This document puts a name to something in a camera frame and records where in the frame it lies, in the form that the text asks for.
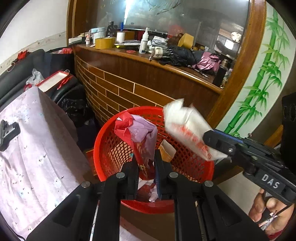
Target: small bottle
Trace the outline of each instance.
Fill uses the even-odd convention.
[[[141,45],[140,45],[140,50],[139,50],[140,54],[146,53],[148,39],[149,39],[148,28],[146,28],[146,31],[143,34],[143,37],[141,40]]]
[[[216,85],[218,87],[221,86],[222,80],[223,80],[223,78],[224,78],[224,76],[225,76],[225,74],[226,74],[226,72],[228,70],[227,64],[228,64],[228,60],[227,59],[224,59],[222,61],[222,64],[220,65],[220,67],[219,67],[219,69],[217,71],[216,77],[215,77],[215,79],[213,81],[213,84],[214,85]]]

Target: white bottle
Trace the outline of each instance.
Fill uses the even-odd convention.
[[[148,28],[146,28],[146,31],[143,34],[143,37],[142,37],[142,40],[141,40],[141,45],[140,45],[140,50],[139,50],[140,54],[146,53],[148,38],[149,38]]]

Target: toilet paper roll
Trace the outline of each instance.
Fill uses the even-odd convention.
[[[125,40],[125,32],[117,32],[116,43],[120,44]]]

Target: white wall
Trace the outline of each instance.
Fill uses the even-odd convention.
[[[26,46],[65,32],[67,8],[68,0],[30,0],[0,38],[0,65]]]

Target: clear plastic bag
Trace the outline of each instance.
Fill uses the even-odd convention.
[[[163,108],[165,131],[206,161],[226,158],[227,155],[203,142],[205,132],[212,130],[193,107],[183,107],[183,99],[172,101]]]
[[[32,86],[35,86],[43,80],[44,80],[44,78],[43,78],[42,74],[38,70],[33,69],[32,76],[27,80],[26,85],[31,84]]]

